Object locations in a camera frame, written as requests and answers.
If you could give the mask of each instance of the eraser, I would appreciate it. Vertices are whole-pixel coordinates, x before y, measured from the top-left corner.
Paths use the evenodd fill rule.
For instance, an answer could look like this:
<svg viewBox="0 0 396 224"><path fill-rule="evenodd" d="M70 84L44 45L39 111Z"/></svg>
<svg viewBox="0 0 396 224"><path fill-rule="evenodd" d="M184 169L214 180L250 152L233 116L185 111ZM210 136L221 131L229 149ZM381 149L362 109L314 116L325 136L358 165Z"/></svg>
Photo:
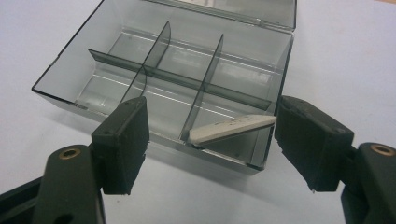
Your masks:
<svg viewBox="0 0 396 224"><path fill-rule="evenodd" d="M190 142L196 146L219 141L240 133L271 127L276 117L265 115L245 115L235 119L209 124L190 130Z"/></svg>

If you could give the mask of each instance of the white table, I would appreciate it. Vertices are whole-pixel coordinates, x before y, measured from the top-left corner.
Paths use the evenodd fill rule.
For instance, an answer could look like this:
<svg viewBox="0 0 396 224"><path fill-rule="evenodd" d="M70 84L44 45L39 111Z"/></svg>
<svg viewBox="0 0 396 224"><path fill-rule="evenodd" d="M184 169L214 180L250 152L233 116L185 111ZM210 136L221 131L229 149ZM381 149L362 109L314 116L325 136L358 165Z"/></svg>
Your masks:
<svg viewBox="0 0 396 224"><path fill-rule="evenodd" d="M43 175L51 152L88 145L98 123L31 92L98 0L0 2L0 193ZM396 147L396 5L298 3L283 94ZM149 147L150 154L155 151ZM274 140L266 169L240 176L187 155L149 156L131 196L105 196L108 223L344 223L340 194L313 194Z"/></svg>

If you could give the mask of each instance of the clamp jaw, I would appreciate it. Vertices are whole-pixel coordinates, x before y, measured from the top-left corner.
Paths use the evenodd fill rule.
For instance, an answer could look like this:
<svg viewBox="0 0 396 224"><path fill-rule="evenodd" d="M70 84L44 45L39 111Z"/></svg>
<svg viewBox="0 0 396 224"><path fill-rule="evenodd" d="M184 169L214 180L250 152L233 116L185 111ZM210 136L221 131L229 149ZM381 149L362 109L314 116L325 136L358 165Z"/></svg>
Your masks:
<svg viewBox="0 0 396 224"><path fill-rule="evenodd" d="M0 223L106 223L104 194L130 194L149 143L145 97L120 104L89 146L53 152L43 177L0 196Z"/></svg>
<svg viewBox="0 0 396 224"><path fill-rule="evenodd" d="M347 224L396 223L396 149L364 143L308 102L282 96L275 139L283 154L314 191L336 191L345 183L342 204Z"/></svg>

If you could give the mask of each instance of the box lid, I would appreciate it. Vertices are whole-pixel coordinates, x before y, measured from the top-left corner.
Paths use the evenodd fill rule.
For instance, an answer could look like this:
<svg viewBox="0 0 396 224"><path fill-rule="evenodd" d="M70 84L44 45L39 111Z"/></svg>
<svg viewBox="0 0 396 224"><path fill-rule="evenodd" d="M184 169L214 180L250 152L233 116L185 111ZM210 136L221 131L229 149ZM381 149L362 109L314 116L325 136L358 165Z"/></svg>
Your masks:
<svg viewBox="0 0 396 224"><path fill-rule="evenodd" d="M148 0L260 27L294 31L297 0Z"/></svg>

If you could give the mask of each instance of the clear plastic box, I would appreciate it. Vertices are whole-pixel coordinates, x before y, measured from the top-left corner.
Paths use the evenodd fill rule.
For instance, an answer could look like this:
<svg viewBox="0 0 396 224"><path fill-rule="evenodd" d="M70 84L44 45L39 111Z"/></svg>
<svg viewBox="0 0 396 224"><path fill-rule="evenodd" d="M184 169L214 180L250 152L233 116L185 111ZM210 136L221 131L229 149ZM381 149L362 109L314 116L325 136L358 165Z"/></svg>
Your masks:
<svg viewBox="0 0 396 224"><path fill-rule="evenodd" d="M186 2L101 2L32 90L61 108L99 121L124 100L143 95L152 142L257 173L263 169L272 128L205 147L190 144L188 132L246 114L275 114L296 3ZM275 6L285 18L276 14L268 20L265 6ZM252 10L258 7L262 14Z"/></svg>

